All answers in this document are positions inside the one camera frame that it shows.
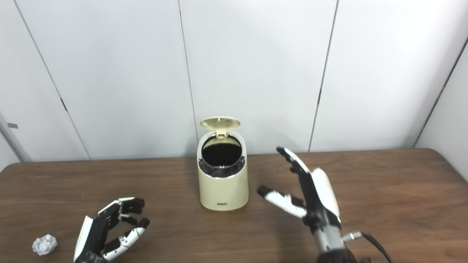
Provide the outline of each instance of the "black cable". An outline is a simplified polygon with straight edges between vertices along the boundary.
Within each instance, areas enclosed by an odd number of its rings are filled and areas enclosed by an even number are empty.
[[[394,263],[390,255],[388,255],[388,253],[385,251],[383,246],[380,245],[380,243],[373,236],[371,236],[370,234],[366,234],[366,233],[361,233],[361,234],[365,239],[367,239],[367,241],[373,244],[385,256],[385,258],[388,260],[389,263]]]

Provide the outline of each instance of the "metal connector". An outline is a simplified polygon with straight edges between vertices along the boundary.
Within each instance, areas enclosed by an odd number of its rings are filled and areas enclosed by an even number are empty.
[[[350,241],[359,239],[361,237],[362,237],[361,232],[353,232],[353,233],[349,233],[349,234],[342,236],[341,239],[343,240],[343,242],[348,243]]]

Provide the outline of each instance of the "open lid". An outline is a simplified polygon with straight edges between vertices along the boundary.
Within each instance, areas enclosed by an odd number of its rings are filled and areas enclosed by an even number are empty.
[[[200,126],[208,130],[216,131],[216,138],[227,137],[226,130],[234,129],[241,125],[241,122],[231,117],[211,117],[200,122]]]

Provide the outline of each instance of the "black trash bag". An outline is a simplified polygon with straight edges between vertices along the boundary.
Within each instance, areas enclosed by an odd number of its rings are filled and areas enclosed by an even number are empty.
[[[207,164],[203,159],[198,159],[198,165],[205,174],[215,178],[227,178],[239,173],[245,165],[245,156],[241,156],[234,165],[226,168],[216,168]]]

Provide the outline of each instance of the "trash can lid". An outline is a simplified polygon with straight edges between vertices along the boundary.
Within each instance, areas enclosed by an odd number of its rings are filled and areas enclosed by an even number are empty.
[[[211,117],[201,121],[200,125],[208,130],[230,130],[241,125],[241,122],[231,117]]]

